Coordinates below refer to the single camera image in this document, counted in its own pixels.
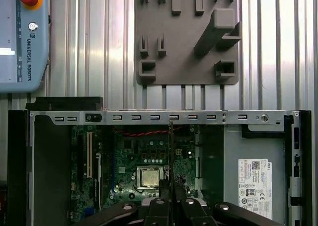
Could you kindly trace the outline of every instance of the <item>circuit board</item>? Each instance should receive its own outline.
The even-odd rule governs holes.
[[[72,129],[71,223],[93,215],[101,208],[101,130],[96,126]]]
[[[94,125],[73,127],[71,223],[120,201],[139,203],[159,197],[159,181],[169,177],[170,142],[168,131],[151,133],[124,133],[120,126],[106,131]],[[174,149],[175,182],[193,197],[194,131],[177,136]]]

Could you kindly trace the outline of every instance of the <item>gray wall mount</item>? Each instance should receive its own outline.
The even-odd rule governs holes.
[[[236,84],[237,6],[237,0],[135,0],[138,83]]]

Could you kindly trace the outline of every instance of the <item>barcode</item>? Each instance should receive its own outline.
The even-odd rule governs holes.
[[[259,161],[252,161],[252,170],[259,170]]]

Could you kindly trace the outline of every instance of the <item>red wire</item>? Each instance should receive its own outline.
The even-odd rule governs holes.
[[[182,128],[182,127],[174,128],[173,131],[179,130],[180,128]],[[141,136],[147,136],[147,135],[150,135],[150,134],[169,133],[168,130],[151,131],[151,132],[146,132],[146,133],[123,133],[122,131],[119,131],[119,132],[122,133],[124,136],[128,136],[128,137],[141,137]]]

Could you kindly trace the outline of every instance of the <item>metal wall panel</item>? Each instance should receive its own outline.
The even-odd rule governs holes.
[[[0,96],[1,152],[6,149],[7,109],[23,109],[36,96],[103,96],[109,109],[314,111],[317,0],[238,3],[242,20],[238,84],[145,87],[134,78],[134,0],[50,0],[51,63],[35,93]],[[6,160],[1,152],[3,168]]]

